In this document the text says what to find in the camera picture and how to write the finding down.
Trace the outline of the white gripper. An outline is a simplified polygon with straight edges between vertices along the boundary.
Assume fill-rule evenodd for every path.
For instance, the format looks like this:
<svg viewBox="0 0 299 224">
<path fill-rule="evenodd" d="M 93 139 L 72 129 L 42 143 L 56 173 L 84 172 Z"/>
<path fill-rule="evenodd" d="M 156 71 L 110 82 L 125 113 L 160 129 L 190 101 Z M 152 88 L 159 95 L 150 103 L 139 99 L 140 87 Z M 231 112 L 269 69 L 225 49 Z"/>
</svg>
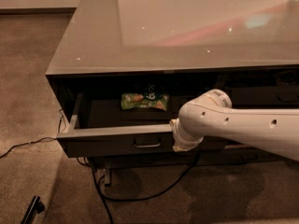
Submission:
<svg viewBox="0 0 299 224">
<path fill-rule="evenodd" d="M 170 127 L 174 138 L 173 150 L 175 152 L 190 151 L 198 147 L 199 144 L 204 140 L 203 135 L 195 137 L 188 134 L 180 124 L 179 119 L 171 119 Z"/>
</svg>

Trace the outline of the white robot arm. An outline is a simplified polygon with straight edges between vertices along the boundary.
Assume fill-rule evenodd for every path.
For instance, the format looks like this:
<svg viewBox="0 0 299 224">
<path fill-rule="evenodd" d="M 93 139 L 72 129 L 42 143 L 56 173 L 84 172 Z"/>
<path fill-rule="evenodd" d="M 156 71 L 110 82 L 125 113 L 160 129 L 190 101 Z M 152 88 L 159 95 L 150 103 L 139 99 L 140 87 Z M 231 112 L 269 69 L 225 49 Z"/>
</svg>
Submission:
<svg viewBox="0 0 299 224">
<path fill-rule="evenodd" d="M 214 89 L 184 104 L 170 125 L 176 152 L 216 136 L 299 161 L 298 109 L 233 109 L 230 97 Z"/>
</svg>

